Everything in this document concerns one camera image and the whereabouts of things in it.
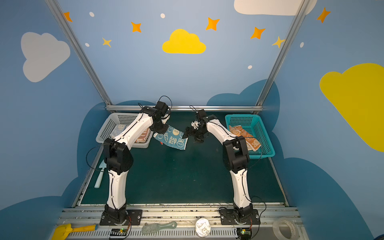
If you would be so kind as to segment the white perforated plastic basket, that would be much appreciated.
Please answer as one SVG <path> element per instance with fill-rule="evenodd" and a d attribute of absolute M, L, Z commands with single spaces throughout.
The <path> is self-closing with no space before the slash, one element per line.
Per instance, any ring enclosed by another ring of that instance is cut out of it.
<path fill-rule="evenodd" d="M 98 132 L 96 142 L 102 144 L 106 139 L 113 139 L 127 128 L 137 117 L 138 114 L 133 113 L 113 113 L 104 122 Z M 133 148 L 146 149 L 148 148 L 153 132 L 151 131 L 147 141 L 143 144 L 133 144 Z"/>

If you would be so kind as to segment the bunny face pattern towel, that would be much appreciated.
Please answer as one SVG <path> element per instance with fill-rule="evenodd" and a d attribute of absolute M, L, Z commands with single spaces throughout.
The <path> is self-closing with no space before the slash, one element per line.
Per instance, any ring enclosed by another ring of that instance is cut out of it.
<path fill-rule="evenodd" d="M 187 146 L 188 138 L 183 139 L 184 132 L 169 126 L 164 134 L 154 133 L 153 137 L 162 145 L 184 151 Z"/>

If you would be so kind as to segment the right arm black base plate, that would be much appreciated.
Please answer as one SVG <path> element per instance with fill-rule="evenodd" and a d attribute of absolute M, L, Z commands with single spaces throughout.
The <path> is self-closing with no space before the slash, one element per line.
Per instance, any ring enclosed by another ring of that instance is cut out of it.
<path fill-rule="evenodd" d="M 259 225 L 261 223 L 257 210 L 251 210 L 243 214 L 238 210 L 219 208 L 218 212 L 222 225 Z"/>

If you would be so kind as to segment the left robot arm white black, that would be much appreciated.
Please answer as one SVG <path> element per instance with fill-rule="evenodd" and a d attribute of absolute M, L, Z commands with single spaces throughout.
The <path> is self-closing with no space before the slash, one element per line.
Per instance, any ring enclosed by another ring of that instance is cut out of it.
<path fill-rule="evenodd" d="M 164 102 L 157 102 L 155 107 L 142 107 L 135 120 L 114 139 L 106 139 L 104 156 L 110 177 L 107 211 L 125 212 L 127 174 L 134 163 L 131 149 L 142 133 L 149 129 L 154 133 L 164 134 L 169 125 L 170 107 Z"/>

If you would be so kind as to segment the rabbit letter striped towel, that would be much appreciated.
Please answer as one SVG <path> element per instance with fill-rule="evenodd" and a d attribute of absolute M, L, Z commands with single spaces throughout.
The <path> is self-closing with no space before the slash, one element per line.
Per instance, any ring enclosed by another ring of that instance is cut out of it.
<path fill-rule="evenodd" d="M 149 135 L 151 133 L 151 130 L 148 128 L 146 129 L 138 138 L 137 140 L 135 141 L 135 143 L 137 144 L 143 144 L 147 141 Z"/>

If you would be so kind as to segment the orange swirl pattern towel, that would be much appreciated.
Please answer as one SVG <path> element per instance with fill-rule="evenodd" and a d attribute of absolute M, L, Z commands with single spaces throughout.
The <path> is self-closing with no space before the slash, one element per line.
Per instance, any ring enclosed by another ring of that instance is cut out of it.
<path fill-rule="evenodd" d="M 257 151 L 261 147 L 261 143 L 248 133 L 242 126 L 229 126 L 230 132 L 237 137 L 244 137 L 248 151 Z"/>

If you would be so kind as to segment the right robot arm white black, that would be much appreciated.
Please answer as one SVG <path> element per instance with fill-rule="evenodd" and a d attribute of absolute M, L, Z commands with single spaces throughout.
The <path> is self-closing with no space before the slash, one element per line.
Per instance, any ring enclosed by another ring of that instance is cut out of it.
<path fill-rule="evenodd" d="M 187 127 L 184 139 L 193 137 L 196 143 L 203 143 L 208 134 L 213 135 L 223 147 L 223 162 L 230 172 L 234 189 L 234 210 L 241 216 L 248 216 L 253 212 L 247 172 L 250 162 L 246 139 L 231 133 L 214 115 L 207 115 L 204 110 L 196 112 L 196 120 Z"/>

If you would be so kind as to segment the teal perforated plastic basket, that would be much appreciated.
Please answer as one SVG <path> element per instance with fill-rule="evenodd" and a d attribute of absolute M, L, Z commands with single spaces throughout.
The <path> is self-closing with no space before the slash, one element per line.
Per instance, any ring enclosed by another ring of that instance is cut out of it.
<path fill-rule="evenodd" d="M 260 116 L 251 114 L 232 114 L 226 115 L 225 121 L 228 129 L 229 126 L 241 126 L 261 143 L 261 148 L 257 151 L 249 150 L 251 160 L 271 158 L 275 156 L 275 149 Z"/>

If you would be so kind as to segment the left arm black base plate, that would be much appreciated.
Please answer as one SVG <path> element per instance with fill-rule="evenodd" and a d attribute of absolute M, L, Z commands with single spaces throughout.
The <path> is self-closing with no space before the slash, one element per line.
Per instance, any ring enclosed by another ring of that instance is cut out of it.
<path fill-rule="evenodd" d="M 115 210 L 106 208 L 102 213 L 100 226 L 139 226 L 142 213 L 142 210 Z"/>

